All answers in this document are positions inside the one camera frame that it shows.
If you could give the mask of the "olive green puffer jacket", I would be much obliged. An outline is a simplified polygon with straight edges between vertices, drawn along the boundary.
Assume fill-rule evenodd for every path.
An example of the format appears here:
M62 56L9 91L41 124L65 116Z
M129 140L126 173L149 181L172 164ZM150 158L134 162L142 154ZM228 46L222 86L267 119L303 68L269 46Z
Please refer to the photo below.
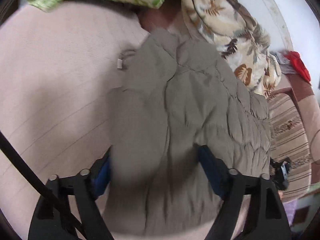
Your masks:
M212 44L152 32L108 95L111 185L104 211L117 233L163 236L214 220L221 199L197 159L207 145L244 175L268 171L268 105Z

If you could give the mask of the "striped upholstered bed side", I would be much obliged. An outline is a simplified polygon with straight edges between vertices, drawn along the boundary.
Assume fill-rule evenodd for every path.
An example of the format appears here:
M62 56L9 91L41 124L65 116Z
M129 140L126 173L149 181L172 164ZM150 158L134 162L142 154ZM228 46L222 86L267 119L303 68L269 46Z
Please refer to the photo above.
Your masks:
M268 98L271 118L271 157L291 160L289 186L283 202L307 194L319 183L319 104L311 85L298 74L284 74Z

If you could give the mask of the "grey cloth under red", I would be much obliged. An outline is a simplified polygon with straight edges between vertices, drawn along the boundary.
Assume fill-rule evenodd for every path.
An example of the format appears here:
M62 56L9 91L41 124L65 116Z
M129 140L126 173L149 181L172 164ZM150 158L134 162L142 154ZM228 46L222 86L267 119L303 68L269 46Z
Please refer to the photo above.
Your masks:
M283 74L297 74L289 59L287 59L284 54L281 52L272 52L271 54L276 57Z

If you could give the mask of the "floral leaf pattern blanket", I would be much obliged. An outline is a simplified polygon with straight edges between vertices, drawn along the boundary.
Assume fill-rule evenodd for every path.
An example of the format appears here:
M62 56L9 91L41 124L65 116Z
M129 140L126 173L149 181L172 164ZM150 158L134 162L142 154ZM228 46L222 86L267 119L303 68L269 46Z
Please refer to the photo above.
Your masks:
M181 0L194 39L213 44L248 90L268 98L281 80L270 36L238 0Z

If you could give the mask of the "brown pillow under blanket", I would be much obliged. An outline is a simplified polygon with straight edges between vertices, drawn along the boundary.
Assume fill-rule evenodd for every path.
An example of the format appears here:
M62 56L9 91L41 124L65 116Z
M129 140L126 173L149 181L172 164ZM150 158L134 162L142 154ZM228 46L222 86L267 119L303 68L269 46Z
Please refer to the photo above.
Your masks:
M137 13L140 25L148 32L163 28L173 34L187 35L181 0L165 0L159 9L142 8Z

